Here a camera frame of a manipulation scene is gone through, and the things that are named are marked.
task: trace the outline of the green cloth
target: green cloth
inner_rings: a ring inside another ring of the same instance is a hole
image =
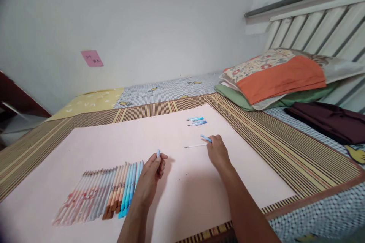
[[[332,92],[332,90],[335,89],[337,85],[338,82],[333,82],[323,88],[294,92],[281,98],[281,100],[269,105],[266,109],[282,106],[291,106],[294,102],[310,103],[313,101],[317,101]],[[243,110],[255,111],[255,109],[250,105],[246,97],[241,92],[238,92],[221,84],[216,85],[214,89],[222,96],[225,96],[226,98],[237,104]]]

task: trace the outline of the yellow patterned sheet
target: yellow patterned sheet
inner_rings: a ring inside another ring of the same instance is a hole
[[[124,88],[105,89],[80,95],[70,101],[64,108],[47,121],[72,117],[81,113],[89,113],[113,109]]]

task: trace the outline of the orange pillowcase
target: orange pillowcase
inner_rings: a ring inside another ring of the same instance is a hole
[[[284,64],[243,78],[237,86],[252,105],[291,92],[325,87],[326,78],[315,61],[298,55]]]

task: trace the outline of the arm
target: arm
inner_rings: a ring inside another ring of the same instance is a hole
[[[154,153],[143,166],[117,243],[144,243],[148,210],[155,196],[157,183],[162,178],[167,158],[165,154],[161,153],[161,157],[157,157]]]
[[[228,151],[220,135],[210,136],[207,144],[208,155],[217,168],[227,191],[233,227],[238,242],[278,242],[281,241],[272,230],[241,178],[232,166]]]

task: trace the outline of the pillow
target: pillow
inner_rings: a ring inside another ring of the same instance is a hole
[[[326,86],[321,67],[302,55],[249,76],[237,75],[235,83],[251,105],[290,92]]]
[[[361,63],[354,63],[336,57],[309,54],[296,49],[290,51],[295,55],[303,55],[319,64],[323,69],[327,84],[365,73],[365,65]]]
[[[365,66],[359,63],[348,62],[335,57],[309,54],[300,50],[277,48],[270,49],[263,55],[252,58],[242,64],[225,69],[220,78],[228,82],[228,84],[231,84],[232,88],[234,88],[232,86],[234,85],[235,90],[242,92],[243,90],[237,86],[237,82],[239,80],[251,76],[256,72],[287,63],[289,60],[293,59],[293,57],[298,55],[305,56],[308,59],[315,61],[323,69],[327,84],[365,73]],[[256,110],[264,110],[270,104],[280,100],[285,95],[286,94],[270,97],[257,102],[252,106]]]
[[[283,106],[292,106],[295,102],[300,103],[311,103],[314,101],[327,96],[331,93],[339,84],[339,82],[334,82],[328,84],[326,87],[312,89],[312,90],[305,90],[305,91],[298,91],[295,93],[291,93],[286,95],[284,98],[280,99],[279,101],[274,102],[267,108],[275,108],[275,107],[283,107]],[[222,96],[228,98],[233,103],[241,107],[245,111],[255,111],[255,109],[250,105],[248,100],[245,96],[232,88],[224,86],[223,83],[220,85],[216,85],[214,87],[215,91],[217,91]]]

